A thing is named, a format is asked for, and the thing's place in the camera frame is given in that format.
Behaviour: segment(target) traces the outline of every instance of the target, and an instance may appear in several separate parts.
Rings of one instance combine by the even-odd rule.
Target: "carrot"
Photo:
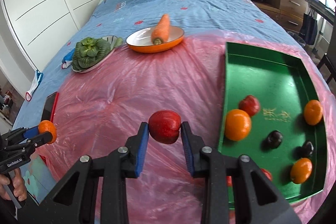
[[[159,45],[168,42],[169,26],[170,26],[169,15],[164,14],[161,17],[159,23],[154,28],[151,35],[151,40],[154,45]]]

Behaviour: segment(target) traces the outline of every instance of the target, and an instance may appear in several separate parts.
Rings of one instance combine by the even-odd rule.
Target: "blue bedsheet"
[[[133,32],[154,26],[168,13],[171,25],[185,34],[222,29],[248,34],[262,40],[297,45],[282,27],[261,12],[250,0],[101,0],[90,20],[55,55],[43,70],[44,77],[31,102],[24,102],[13,128],[36,126],[45,98],[57,91],[71,67],[61,69],[62,58],[85,37],[116,35],[126,39]],[[40,202],[55,184],[39,157],[23,166],[29,192]]]

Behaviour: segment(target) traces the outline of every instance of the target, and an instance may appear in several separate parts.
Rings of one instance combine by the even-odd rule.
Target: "red apple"
[[[238,105],[239,109],[245,111],[250,117],[257,114],[260,110],[260,103],[253,95],[248,95],[241,100]]]
[[[148,121],[149,133],[159,143],[172,144],[179,138],[181,117],[171,110],[160,110]]]
[[[270,181],[272,181],[273,176],[272,176],[272,174],[271,174],[270,171],[268,171],[268,170],[266,170],[266,169],[264,169],[264,168],[260,168],[260,170],[266,175],[266,177],[267,177]]]

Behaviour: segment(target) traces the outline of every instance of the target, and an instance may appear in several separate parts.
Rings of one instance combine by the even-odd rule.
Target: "mandarin orange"
[[[323,115],[321,103],[318,100],[310,100],[304,107],[303,116],[310,126],[317,125]]]
[[[232,141],[244,139],[251,131],[251,118],[243,110],[233,109],[226,115],[225,136]]]
[[[313,165],[308,158],[299,159],[291,169],[291,181],[295,184],[304,183],[311,174]]]
[[[41,121],[38,126],[38,130],[40,134],[45,132],[50,132],[52,134],[52,140],[48,142],[48,144],[52,144],[57,138],[57,131],[55,125],[48,120]]]

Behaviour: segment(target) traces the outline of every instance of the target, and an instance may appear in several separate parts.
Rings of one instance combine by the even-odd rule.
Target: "hand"
[[[15,171],[15,177],[13,178],[13,186],[14,186],[14,196],[18,197],[19,201],[23,201],[27,198],[27,189],[25,187],[25,181],[22,178],[20,168],[17,168]],[[5,189],[2,185],[8,185],[9,179],[0,175],[0,197],[5,200],[11,200]]]

